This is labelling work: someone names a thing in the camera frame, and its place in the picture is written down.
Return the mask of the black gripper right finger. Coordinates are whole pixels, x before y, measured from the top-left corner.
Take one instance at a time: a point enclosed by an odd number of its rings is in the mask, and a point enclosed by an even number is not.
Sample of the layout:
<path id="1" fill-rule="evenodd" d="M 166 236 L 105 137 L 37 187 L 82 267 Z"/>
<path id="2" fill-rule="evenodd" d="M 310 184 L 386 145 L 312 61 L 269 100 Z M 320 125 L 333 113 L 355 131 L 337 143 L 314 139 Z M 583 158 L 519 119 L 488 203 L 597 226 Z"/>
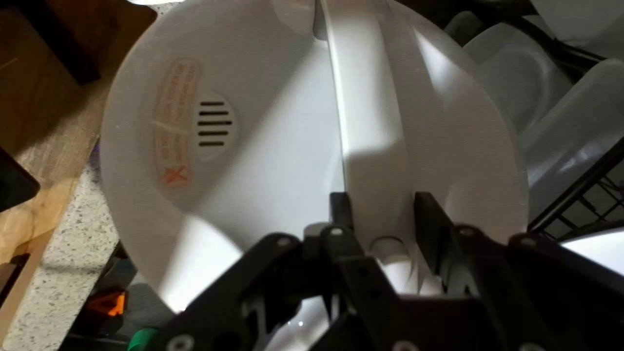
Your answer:
<path id="1" fill-rule="evenodd" d="M 462 265 L 464 250 L 476 238 L 472 226 L 456 225 L 431 193 L 413 195 L 415 242 L 431 273 L 449 287 Z"/>

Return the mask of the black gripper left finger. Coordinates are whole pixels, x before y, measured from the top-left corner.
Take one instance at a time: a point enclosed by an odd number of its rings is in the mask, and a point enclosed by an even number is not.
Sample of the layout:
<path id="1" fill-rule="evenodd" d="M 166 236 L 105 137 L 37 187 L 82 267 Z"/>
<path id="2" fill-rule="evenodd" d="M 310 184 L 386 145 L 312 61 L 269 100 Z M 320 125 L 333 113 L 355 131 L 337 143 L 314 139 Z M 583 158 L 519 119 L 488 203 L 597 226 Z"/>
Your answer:
<path id="1" fill-rule="evenodd" d="M 353 228 L 351 201 L 347 193 L 330 195 L 330 217 L 333 225 Z"/>

